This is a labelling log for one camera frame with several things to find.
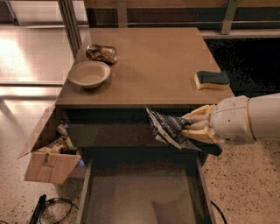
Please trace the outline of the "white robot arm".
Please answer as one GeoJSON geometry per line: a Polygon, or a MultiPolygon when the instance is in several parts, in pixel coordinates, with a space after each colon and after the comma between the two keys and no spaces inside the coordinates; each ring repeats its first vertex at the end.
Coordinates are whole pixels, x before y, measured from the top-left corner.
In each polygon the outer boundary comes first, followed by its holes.
{"type": "Polygon", "coordinates": [[[230,97],[195,109],[181,134],[208,144],[244,145],[280,139],[280,94],[230,97]]]}

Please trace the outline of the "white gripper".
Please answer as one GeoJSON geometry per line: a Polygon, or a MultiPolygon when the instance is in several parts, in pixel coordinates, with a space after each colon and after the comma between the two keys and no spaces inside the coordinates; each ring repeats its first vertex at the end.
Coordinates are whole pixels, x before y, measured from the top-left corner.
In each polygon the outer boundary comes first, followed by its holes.
{"type": "Polygon", "coordinates": [[[182,129],[184,137],[207,144],[215,144],[217,136],[230,145],[253,144],[256,140],[250,128],[249,98],[246,96],[230,97],[216,106],[204,105],[183,115],[187,120],[210,118],[210,126],[204,129],[182,129]]]}

